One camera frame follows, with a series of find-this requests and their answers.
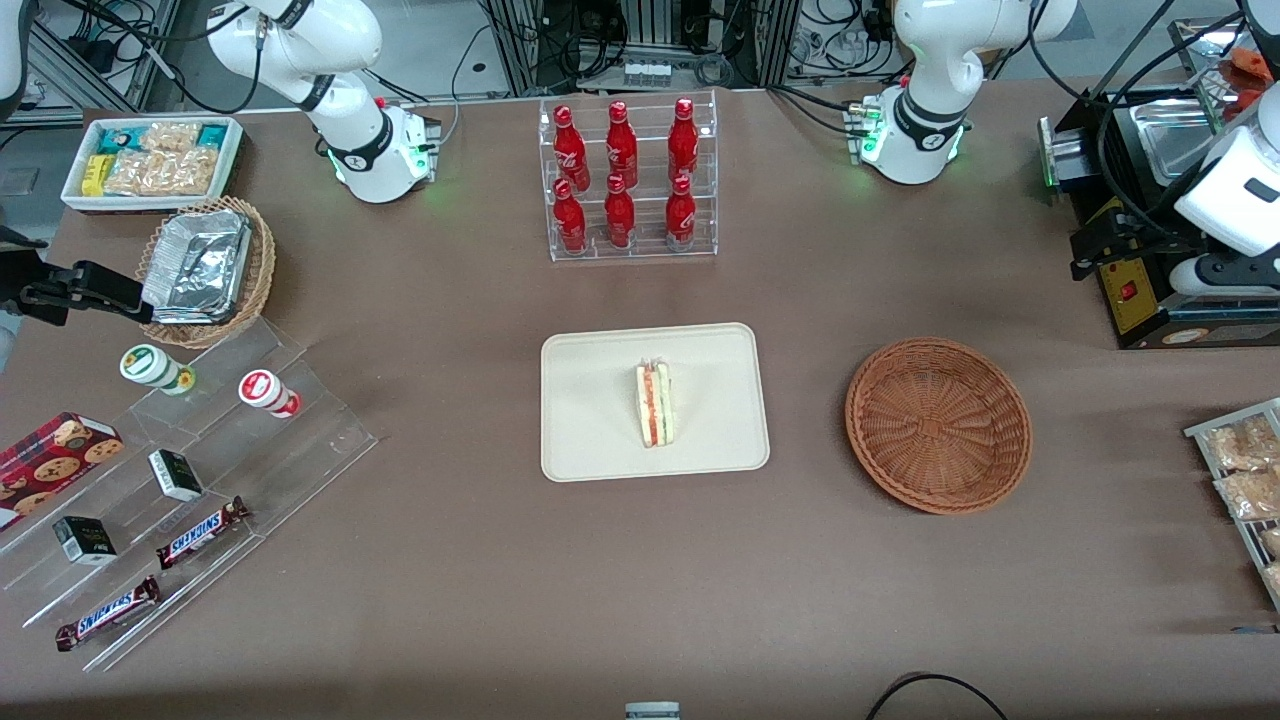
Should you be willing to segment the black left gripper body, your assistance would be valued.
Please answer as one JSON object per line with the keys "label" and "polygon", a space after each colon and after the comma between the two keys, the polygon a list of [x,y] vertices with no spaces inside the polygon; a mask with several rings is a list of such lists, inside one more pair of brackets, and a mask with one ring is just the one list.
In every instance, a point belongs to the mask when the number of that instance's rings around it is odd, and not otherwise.
{"label": "black left gripper body", "polygon": [[1144,215],[1124,192],[1116,192],[1119,250],[1115,263],[1139,261],[1146,258],[1169,256],[1175,260],[1197,258],[1210,249],[1207,236],[1184,220],[1171,227],[1161,225]]}

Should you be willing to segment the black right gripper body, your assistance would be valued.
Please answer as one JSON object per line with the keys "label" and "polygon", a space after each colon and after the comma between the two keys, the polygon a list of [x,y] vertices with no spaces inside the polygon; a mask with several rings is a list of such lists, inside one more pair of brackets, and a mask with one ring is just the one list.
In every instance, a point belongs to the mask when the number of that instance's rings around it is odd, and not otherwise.
{"label": "black right gripper body", "polygon": [[64,325],[79,268],[46,263],[40,252],[47,249],[47,241],[1,228],[1,305],[5,313]]}

